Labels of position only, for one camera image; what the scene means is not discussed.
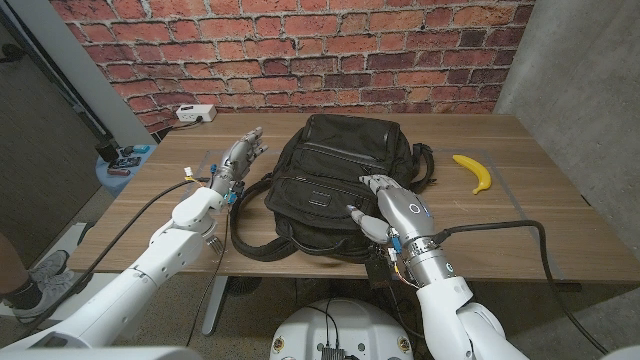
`gray wall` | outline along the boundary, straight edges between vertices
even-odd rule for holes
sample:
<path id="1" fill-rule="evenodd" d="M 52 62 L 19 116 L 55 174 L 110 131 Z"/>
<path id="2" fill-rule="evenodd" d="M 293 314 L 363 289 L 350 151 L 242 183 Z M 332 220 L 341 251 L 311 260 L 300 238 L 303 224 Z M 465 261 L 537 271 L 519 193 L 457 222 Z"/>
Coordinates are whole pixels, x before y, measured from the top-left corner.
<path id="1" fill-rule="evenodd" d="M 520 119 L 640 259 L 640 2 L 538 0 L 494 112 Z M 638 289 L 578 315 L 610 349 L 640 343 Z M 532 358 L 598 355 L 565 319 L 512 341 Z"/>

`brick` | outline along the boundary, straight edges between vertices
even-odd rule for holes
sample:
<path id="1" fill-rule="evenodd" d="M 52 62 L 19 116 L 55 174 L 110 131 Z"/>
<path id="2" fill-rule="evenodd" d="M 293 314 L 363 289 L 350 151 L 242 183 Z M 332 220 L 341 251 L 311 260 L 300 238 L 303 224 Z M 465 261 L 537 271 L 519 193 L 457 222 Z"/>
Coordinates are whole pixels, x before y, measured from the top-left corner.
<path id="1" fill-rule="evenodd" d="M 393 73 L 374 73 L 371 79 L 371 85 L 375 87 L 393 86 Z"/>
<path id="2" fill-rule="evenodd" d="M 441 51 L 425 51 L 420 53 L 416 67 L 440 67 L 442 65 Z"/>
<path id="3" fill-rule="evenodd" d="M 245 13 L 295 11 L 297 8 L 296 0 L 242 0 Z"/>
<path id="4" fill-rule="evenodd" d="M 468 6 L 455 13 L 453 23 L 458 26 L 506 25 L 513 12 L 513 6 Z"/>
<path id="5" fill-rule="evenodd" d="M 338 91 L 337 99 L 340 104 L 357 104 L 360 99 L 360 93 L 358 90 Z"/>
<path id="6" fill-rule="evenodd" d="M 411 5 L 413 0 L 387 0 L 387 6 L 403 7 Z"/>
<path id="7" fill-rule="evenodd" d="M 161 61 L 164 60 L 160 48 L 156 45 L 138 45 L 135 47 L 138 58 L 142 61 Z"/>
<path id="8" fill-rule="evenodd" d="M 398 102 L 404 101 L 405 97 L 404 89 L 362 90 L 363 102 Z"/>
<path id="9" fill-rule="evenodd" d="M 209 71 L 209 65 L 205 63 L 198 64 L 184 64 L 185 69 L 187 70 L 187 74 L 193 77 L 209 77 L 211 76 L 211 71 Z"/>
<path id="10" fill-rule="evenodd" d="M 216 56 L 213 44 L 210 43 L 162 45 L 160 49 L 168 61 L 209 61 Z"/>
<path id="11" fill-rule="evenodd" d="M 220 105 L 220 98 L 218 98 L 218 95 L 201 94 L 201 95 L 196 95 L 196 99 L 198 99 L 200 104 L 208 104 L 208 105 L 216 105 L 216 106 Z"/>
<path id="12" fill-rule="evenodd" d="M 409 94 L 407 95 L 407 100 L 411 102 L 426 101 L 429 99 L 429 94 L 431 94 L 431 88 L 429 87 L 411 88 L 411 90 L 409 90 Z"/>
<path id="13" fill-rule="evenodd" d="M 471 73 L 470 84 L 497 84 L 507 78 L 507 69 L 475 69 Z"/>
<path id="14" fill-rule="evenodd" d="M 156 79 L 156 84 L 160 91 L 163 92 L 178 92 L 182 91 L 180 83 L 174 79 Z"/>
<path id="15" fill-rule="evenodd" d="M 429 27 L 444 27 L 451 22 L 453 12 L 448 8 L 437 8 L 427 13 L 425 23 Z"/>
<path id="16" fill-rule="evenodd" d="M 255 60 L 218 62 L 212 64 L 214 73 L 222 76 L 260 75 L 260 64 Z"/>
<path id="17" fill-rule="evenodd" d="M 367 69 L 389 70 L 389 69 L 409 69 L 413 67 L 416 59 L 415 53 L 404 54 L 373 54 L 367 58 Z"/>
<path id="18" fill-rule="evenodd" d="M 260 106 L 265 105 L 264 95 L 262 94 L 221 94 L 220 103 L 222 105 L 233 106 Z"/>
<path id="19" fill-rule="evenodd" d="M 146 95 L 146 94 L 158 91 L 158 87 L 151 80 L 133 81 L 128 83 L 116 83 L 116 84 L 113 84 L 113 88 L 123 98 L 128 98 L 131 95 Z"/>
<path id="20" fill-rule="evenodd" d="M 251 19 L 207 19 L 200 21 L 200 31 L 207 39 L 244 38 L 253 35 L 253 23 Z"/>
<path id="21" fill-rule="evenodd" d="M 289 94 L 268 94 L 267 104 L 270 105 L 289 105 Z"/>
<path id="22" fill-rule="evenodd" d="M 502 85 L 483 86 L 478 94 L 478 99 L 498 100 L 500 91 L 502 91 Z"/>
<path id="23" fill-rule="evenodd" d="M 226 90 L 222 80 L 180 80 L 184 91 L 191 93 L 218 93 Z"/>
<path id="24" fill-rule="evenodd" d="M 237 15 L 240 14 L 238 0 L 209 0 L 211 11 L 216 15 Z"/>
<path id="25" fill-rule="evenodd" d="M 229 79 L 227 80 L 227 84 L 229 85 L 229 91 L 242 93 L 242 92 L 250 92 L 251 84 L 249 80 L 245 79 Z"/>
<path id="26" fill-rule="evenodd" d="M 431 90 L 431 99 L 438 101 L 457 100 L 460 89 L 456 86 L 438 86 Z"/>
<path id="27" fill-rule="evenodd" d="M 292 59 L 291 72 L 297 74 L 322 74 L 336 70 L 336 58 Z"/>
<path id="28" fill-rule="evenodd" d="M 463 86 L 460 88 L 460 100 L 475 99 L 478 94 L 478 88 L 475 86 Z"/>
<path id="29" fill-rule="evenodd" d="M 284 31 L 289 35 L 329 35 L 335 34 L 338 18 L 335 15 L 287 16 Z"/>
<path id="30" fill-rule="evenodd" d="M 251 79 L 255 91 L 283 91 L 298 88 L 298 80 L 295 77 L 266 77 Z"/>
<path id="31" fill-rule="evenodd" d="M 419 28 L 422 25 L 422 11 L 398 11 L 371 14 L 369 30 L 389 31 Z"/>
<path id="32" fill-rule="evenodd" d="M 375 51 L 377 47 L 376 37 L 373 35 L 338 36 L 327 39 L 327 52 L 330 54 Z"/>
<path id="33" fill-rule="evenodd" d="M 391 112 L 394 112 L 394 113 L 423 113 L 423 114 L 428 114 L 428 113 L 431 112 L 431 104 L 428 103 L 428 102 L 393 104 L 393 105 L 391 105 Z"/>
<path id="34" fill-rule="evenodd" d="M 196 97 L 187 93 L 153 94 L 153 99 L 158 106 L 193 104 Z"/>
<path id="35" fill-rule="evenodd" d="M 82 30 L 80 30 L 80 28 L 77 25 L 67 24 L 67 27 L 69 28 L 73 36 L 76 37 L 76 40 L 78 40 L 79 43 L 82 44 L 87 41 L 87 37 L 84 36 L 84 34 L 82 33 Z"/>
<path id="36" fill-rule="evenodd" d="M 267 59 L 263 63 L 265 75 L 284 75 L 289 73 L 287 60 Z"/>
<path id="37" fill-rule="evenodd" d="M 340 69 L 343 72 L 354 72 L 364 70 L 364 56 L 354 55 L 340 59 Z"/>
<path id="38" fill-rule="evenodd" d="M 144 19 L 144 12 L 140 0 L 113 0 L 113 7 L 122 19 Z"/>
<path id="39" fill-rule="evenodd" d="M 327 0 L 300 0 L 300 8 L 304 11 L 322 11 L 327 8 Z"/>
<path id="40" fill-rule="evenodd" d="M 330 104 L 335 102 L 336 93 L 328 90 L 309 91 L 305 93 L 294 93 L 291 96 L 292 104 L 317 105 Z"/>
<path id="41" fill-rule="evenodd" d="M 533 11 L 532 5 L 518 6 L 516 9 L 516 14 L 513 15 L 513 24 L 518 25 L 526 25 L 529 22 L 529 17 L 531 17 L 531 12 Z"/>
<path id="42" fill-rule="evenodd" d="M 340 24 L 341 34 L 361 34 L 367 26 L 367 14 L 347 14 L 343 15 Z"/>
<path id="43" fill-rule="evenodd" d="M 244 59 L 242 43 L 240 41 L 224 41 L 218 43 L 218 53 L 222 60 Z"/>
<path id="44" fill-rule="evenodd" d="M 169 40 L 169 30 L 163 23 L 113 24 L 111 27 L 120 41 Z"/>
<path id="45" fill-rule="evenodd" d="M 147 125 L 153 125 L 161 123 L 163 127 L 166 127 L 164 121 L 173 118 L 175 115 L 171 110 L 165 109 L 161 111 L 152 111 L 145 114 L 138 115 L 140 122 Z"/>
<path id="46" fill-rule="evenodd" d="M 256 19 L 256 33 L 260 36 L 278 36 L 282 24 L 279 17 L 259 17 Z"/>
<path id="47" fill-rule="evenodd" d="M 359 89 L 365 86 L 369 86 L 370 84 L 371 84 L 371 75 L 369 74 L 327 75 L 325 76 L 325 79 L 324 79 L 325 89 L 330 89 L 330 88 Z"/>
<path id="48" fill-rule="evenodd" d="M 451 48 L 458 44 L 458 32 L 409 33 L 407 49 Z"/>
<path id="49" fill-rule="evenodd" d="M 245 41 L 244 47 L 247 51 L 247 57 L 250 58 L 294 56 L 296 54 L 295 44 L 291 39 Z"/>
<path id="50" fill-rule="evenodd" d="M 320 55 L 322 54 L 322 40 L 320 39 L 300 39 L 298 40 L 298 55 Z"/>
<path id="51" fill-rule="evenodd" d="M 195 21 L 176 21 L 169 26 L 173 37 L 178 41 L 200 39 Z"/>
<path id="52" fill-rule="evenodd" d="M 64 21 L 116 18 L 106 0 L 61 0 L 51 1 L 51 5 Z"/>
<path id="53" fill-rule="evenodd" d="M 456 114 L 491 114 L 495 102 L 478 102 L 478 103 L 462 103 L 456 106 L 454 113 Z"/>
<path id="54" fill-rule="evenodd" d="M 484 42 L 485 30 L 466 30 L 460 36 L 460 47 L 480 47 Z"/>
<path id="55" fill-rule="evenodd" d="M 131 80 L 136 77 L 131 65 L 108 65 L 107 71 L 114 80 Z"/>
<path id="56" fill-rule="evenodd" d="M 113 61 L 133 61 L 133 50 L 127 45 L 94 45 L 84 48 L 93 61 L 106 63 Z"/>
<path id="57" fill-rule="evenodd" d="M 398 73 L 398 85 L 443 84 L 446 71 L 415 71 Z"/>
<path id="58" fill-rule="evenodd" d="M 384 0 L 329 0 L 329 9 L 379 9 L 384 6 Z"/>
<path id="59" fill-rule="evenodd" d="M 518 46 L 524 34 L 524 28 L 495 30 L 487 38 L 487 46 Z"/>
<path id="60" fill-rule="evenodd" d="M 306 90 L 320 89 L 322 87 L 322 76 L 302 76 L 300 77 L 300 88 Z"/>
<path id="61" fill-rule="evenodd" d="M 111 35 L 109 28 L 102 24 L 84 25 L 82 29 L 84 30 L 84 33 L 87 34 L 90 42 L 114 41 L 113 35 Z"/>
<path id="62" fill-rule="evenodd" d="M 203 0 L 149 0 L 154 18 L 206 15 Z"/>
<path id="63" fill-rule="evenodd" d="M 515 50 L 500 50 L 493 60 L 493 65 L 511 65 L 515 54 Z"/>
<path id="64" fill-rule="evenodd" d="M 469 80 L 469 69 L 451 70 L 447 75 L 447 83 L 449 84 L 466 84 Z"/>
<path id="65" fill-rule="evenodd" d="M 380 36 L 380 51 L 404 49 L 404 34 L 383 34 Z"/>
<path id="66" fill-rule="evenodd" d="M 153 102 L 150 96 L 129 98 L 127 103 L 129 103 L 129 107 L 133 111 L 147 111 L 156 108 L 156 103 Z"/>
<path id="67" fill-rule="evenodd" d="M 461 50 L 445 51 L 442 59 L 443 66 L 464 66 L 464 65 L 489 65 L 493 60 L 493 51 L 488 50 Z"/>
<path id="68" fill-rule="evenodd" d="M 184 73 L 180 68 L 180 65 L 166 65 L 166 64 L 157 64 L 157 65 L 140 65 L 136 64 L 135 66 L 138 74 L 142 76 L 148 77 L 182 77 Z"/>

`backpack strap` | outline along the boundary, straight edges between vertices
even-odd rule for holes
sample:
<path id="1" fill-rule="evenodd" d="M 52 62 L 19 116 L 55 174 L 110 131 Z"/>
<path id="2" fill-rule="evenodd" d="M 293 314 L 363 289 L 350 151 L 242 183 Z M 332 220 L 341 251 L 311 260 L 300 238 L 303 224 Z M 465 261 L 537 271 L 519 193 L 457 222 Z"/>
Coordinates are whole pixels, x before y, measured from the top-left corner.
<path id="1" fill-rule="evenodd" d="M 231 242 L 233 243 L 233 247 L 235 247 L 242 255 L 250 259 L 263 262 L 284 259 L 298 250 L 289 241 L 289 239 L 282 236 L 265 245 L 251 246 L 245 243 L 238 234 L 238 221 L 240 218 L 240 210 L 242 210 L 241 204 L 246 204 L 256 195 L 268 190 L 271 187 L 271 177 L 272 174 L 268 173 L 262 178 L 262 180 L 246 189 L 242 196 L 233 204 L 229 215 L 229 227 L 231 230 Z"/>
<path id="2" fill-rule="evenodd" d="M 435 181 L 435 179 L 431 179 L 431 176 L 433 175 L 433 169 L 435 167 L 435 162 L 433 160 L 433 150 L 431 150 L 428 145 L 422 143 L 413 144 L 412 160 L 414 169 L 420 168 L 420 157 L 423 157 L 427 163 L 427 172 L 422 179 L 409 184 L 409 190 L 417 194 L 422 192 L 427 184 Z"/>

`small device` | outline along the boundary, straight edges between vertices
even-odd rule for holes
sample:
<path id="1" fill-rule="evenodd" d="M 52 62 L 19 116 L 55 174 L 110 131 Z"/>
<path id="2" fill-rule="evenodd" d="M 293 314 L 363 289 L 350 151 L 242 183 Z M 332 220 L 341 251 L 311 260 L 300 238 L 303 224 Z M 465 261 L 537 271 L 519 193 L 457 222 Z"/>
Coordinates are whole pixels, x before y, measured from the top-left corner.
<path id="1" fill-rule="evenodd" d="M 124 169 L 140 165 L 140 156 L 116 159 L 109 164 L 110 169 Z"/>
<path id="2" fill-rule="evenodd" d="M 216 117 L 216 108 L 213 105 L 182 105 L 176 111 L 178 119 L 182 122 L 194 122 L 198 116 L 202 116 L 203 122 L 213 121 Z"/>

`sneaker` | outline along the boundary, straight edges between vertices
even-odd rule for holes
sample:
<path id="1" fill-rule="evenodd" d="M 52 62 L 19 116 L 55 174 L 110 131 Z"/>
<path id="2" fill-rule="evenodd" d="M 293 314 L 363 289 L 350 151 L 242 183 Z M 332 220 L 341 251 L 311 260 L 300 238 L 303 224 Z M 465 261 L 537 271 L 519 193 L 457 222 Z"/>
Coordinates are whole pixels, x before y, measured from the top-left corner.
<path id="1" fill-rule="evenodd" d="M 29 275 L 33 281 L 41 283 L 47 278 L 62 274 L 67 268 L 67 259 L 69 259 L 69 253 L 58 250 L 42 260 L 38 266 L 29 270 Z"/>
<path id="2" fill-rule="evenodd" d="M 40 303 L 32 309 L 16 309 L 13 308 L 13 314 L 18 321 L 23 324 L 27 324 L 35 320 L 38 315 L 47 311 L 53 303 L 69 290 L 71 285 L 77 280 L 79 275 L 74 274 L 73 271 L 65 271 L 62 274 L 54 275 L 44 279 L 38 283 L 40 291 L 42 291 L 42 299 Z"/>

